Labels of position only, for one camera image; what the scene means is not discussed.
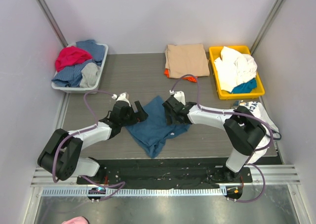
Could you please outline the dark blue t-shirt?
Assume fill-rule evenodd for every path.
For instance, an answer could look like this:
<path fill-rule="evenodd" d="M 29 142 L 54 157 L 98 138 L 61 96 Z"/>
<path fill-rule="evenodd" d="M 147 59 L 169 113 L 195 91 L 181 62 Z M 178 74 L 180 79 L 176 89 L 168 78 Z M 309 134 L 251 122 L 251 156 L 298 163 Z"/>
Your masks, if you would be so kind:
<path fill-rule="evenodd" d="M 152 159 L 160 154 L 168 139 L 176 138 L 190 128 L 190 125 L 186 124 L 168 125 L 162 104 L 163 99 L 156 96 L 144 106 L 144 110 L 148 114 L 147 119 L 126 127 L 136 143 Z"/>

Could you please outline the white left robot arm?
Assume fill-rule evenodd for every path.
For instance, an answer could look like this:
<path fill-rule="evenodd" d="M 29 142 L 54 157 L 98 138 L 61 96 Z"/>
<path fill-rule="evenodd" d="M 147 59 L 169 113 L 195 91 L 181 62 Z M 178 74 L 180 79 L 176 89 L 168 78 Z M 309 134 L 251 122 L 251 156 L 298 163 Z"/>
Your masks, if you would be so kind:
<path fill-rule="evenodd" d="M 95 184 L 101 183 L 105 171 L 96 159 L 81 158 L 81 151 L 95 143 L 112 139 L 123 127 L 145 121 L 148 114 L 139 101 L 135 105 L 137 111 L 128 102 L 120 100 L 96 125 L 79 131 L 55 130 L 39 155 L 37 164 L 56 180 L 86 176 Z"/>

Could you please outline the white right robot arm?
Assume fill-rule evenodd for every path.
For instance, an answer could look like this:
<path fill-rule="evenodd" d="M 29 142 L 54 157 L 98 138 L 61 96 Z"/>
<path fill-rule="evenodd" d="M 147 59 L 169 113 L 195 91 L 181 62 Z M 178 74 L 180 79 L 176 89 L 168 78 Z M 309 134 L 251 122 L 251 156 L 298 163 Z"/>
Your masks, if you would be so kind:
<path fill-rule="evenodd" d="M 236 181 L 241 175 L 241 169 L 266 136 L 265 127 L 244 106 L 235 110 L 220 110 L 195 102 L 183 103 L 174 95 L 162 105 L 168 125 L 206 125 L 226 132 L 233 149 L 225 165 L 212 175 L 215 181 Z"/>

